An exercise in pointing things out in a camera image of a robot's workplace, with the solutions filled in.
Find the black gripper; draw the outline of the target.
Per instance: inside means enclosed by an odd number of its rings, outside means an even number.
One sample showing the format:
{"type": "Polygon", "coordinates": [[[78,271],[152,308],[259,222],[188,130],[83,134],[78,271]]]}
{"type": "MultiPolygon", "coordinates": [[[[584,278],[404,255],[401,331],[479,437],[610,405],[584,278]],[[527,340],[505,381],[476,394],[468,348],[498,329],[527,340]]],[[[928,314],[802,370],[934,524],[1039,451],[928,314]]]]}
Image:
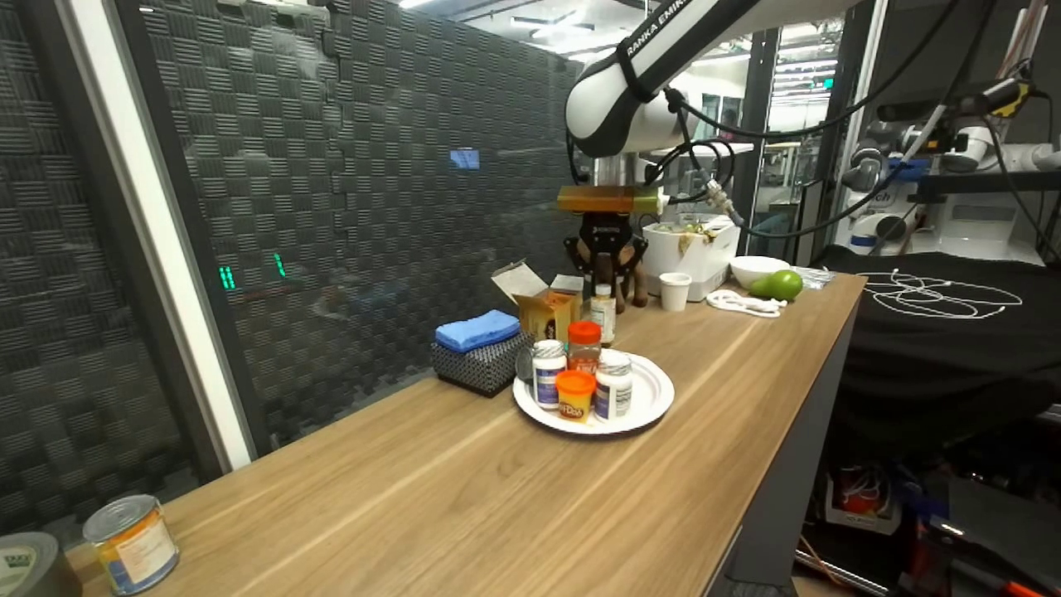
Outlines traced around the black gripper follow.
{"type": "Polygon", "coordinates": [[[616,311],[635,294],[635,265],[642,248],[633,247],[633,225],[616,214],[587,214],[581,233],[562,239],[562,251],[581,278],[581,294],[593,294],[593,260],[608,255],[616,264],[616,311]]]}

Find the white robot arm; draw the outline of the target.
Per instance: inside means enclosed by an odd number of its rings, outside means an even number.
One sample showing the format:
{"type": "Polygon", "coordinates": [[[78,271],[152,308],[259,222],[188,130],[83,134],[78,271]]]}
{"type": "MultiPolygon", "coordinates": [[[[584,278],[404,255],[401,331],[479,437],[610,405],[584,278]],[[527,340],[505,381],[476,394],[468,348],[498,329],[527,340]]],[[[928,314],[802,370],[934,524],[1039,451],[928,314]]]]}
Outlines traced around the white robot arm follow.
{"type": "MultiPolygon", "coordinates": [[[[633,193],[633,161],[684,142],[684,128],[662,88],[719,41],[783,23],[779,0],[662,0],[633,35],[591,65],[562,103],[566,149],[591,161],[577,183],[591,193],[633,193]]],[[[629,209],[584,209],[581,233],[566,239],[566,255],[584,275],[584,294],[610,286],[628,300],[646,241],[629,225],[629,209]]]]}

